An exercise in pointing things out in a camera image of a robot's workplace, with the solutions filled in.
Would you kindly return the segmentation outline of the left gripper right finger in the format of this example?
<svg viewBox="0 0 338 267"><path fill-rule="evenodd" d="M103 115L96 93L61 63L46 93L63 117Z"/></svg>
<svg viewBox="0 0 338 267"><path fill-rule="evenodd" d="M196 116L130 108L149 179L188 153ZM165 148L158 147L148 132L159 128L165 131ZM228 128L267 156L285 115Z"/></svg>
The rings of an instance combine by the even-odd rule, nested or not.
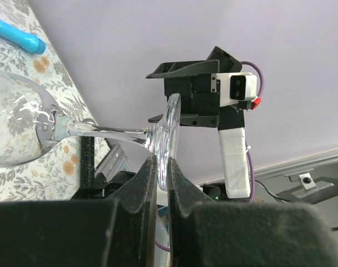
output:
<svg viewBox="0 0 338 267"><path fill-rule="evenodd" d="M310 205L216 202L168 162L172 266L338 266L331 230Z"/></svg>

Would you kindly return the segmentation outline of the clear wine glass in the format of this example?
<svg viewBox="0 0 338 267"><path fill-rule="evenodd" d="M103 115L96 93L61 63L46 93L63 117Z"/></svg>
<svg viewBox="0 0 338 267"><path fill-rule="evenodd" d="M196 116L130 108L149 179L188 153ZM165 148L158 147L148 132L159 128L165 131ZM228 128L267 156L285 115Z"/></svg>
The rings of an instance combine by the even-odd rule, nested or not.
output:
<svg viewBox="0 0 338 267"><path fill-rule="evenodd" d="M101 137L138 144L157 157L157 184L167 190L167 165L176 156L181 96L171 95L162 118L148 128L125 129L79 122L42 86L0 71L0 168L32 162L68 137Z"/></svg>

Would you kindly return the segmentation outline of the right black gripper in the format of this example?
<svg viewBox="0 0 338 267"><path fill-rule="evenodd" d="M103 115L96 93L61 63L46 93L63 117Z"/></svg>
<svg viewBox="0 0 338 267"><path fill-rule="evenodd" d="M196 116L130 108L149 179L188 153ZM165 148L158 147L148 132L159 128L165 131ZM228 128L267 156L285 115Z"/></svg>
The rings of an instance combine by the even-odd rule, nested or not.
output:
<svg viewBox="0 0 338 267"><path fill-rule="evenodd" d="M204 61L164 62L146 78L165 78L166 97L181 95L177 125L226 130L245 127L244 114L237 105L220 107L220 95L211 88L211 75L241 70L238 60L216 46Z"/></svg>

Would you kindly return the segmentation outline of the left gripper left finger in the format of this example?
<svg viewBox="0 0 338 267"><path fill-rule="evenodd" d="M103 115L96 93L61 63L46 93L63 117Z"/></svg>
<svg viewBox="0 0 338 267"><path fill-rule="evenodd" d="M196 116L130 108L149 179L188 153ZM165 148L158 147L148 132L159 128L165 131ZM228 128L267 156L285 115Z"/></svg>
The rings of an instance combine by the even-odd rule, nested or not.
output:
<svg viewBox="0 0 338 267"><path fill-rule="evenodd" d="M0 202L0 266L153 266L156 166L105 199Z"/></svg>

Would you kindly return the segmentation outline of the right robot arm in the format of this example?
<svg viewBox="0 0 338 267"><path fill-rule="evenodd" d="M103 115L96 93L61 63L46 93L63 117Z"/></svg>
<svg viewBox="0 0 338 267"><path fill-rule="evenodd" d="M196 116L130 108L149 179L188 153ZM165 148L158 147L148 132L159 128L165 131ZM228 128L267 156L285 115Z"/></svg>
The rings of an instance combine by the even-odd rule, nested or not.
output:
<svg viewBox="0 0 338 267"><path fill-rule="evenodd" d="M257 76L216 46L205 60L164 62L146 77L162 79L166 97L181 95L182 126L218 130L226 195L250 197L243 112L260 100Z"/></svg>

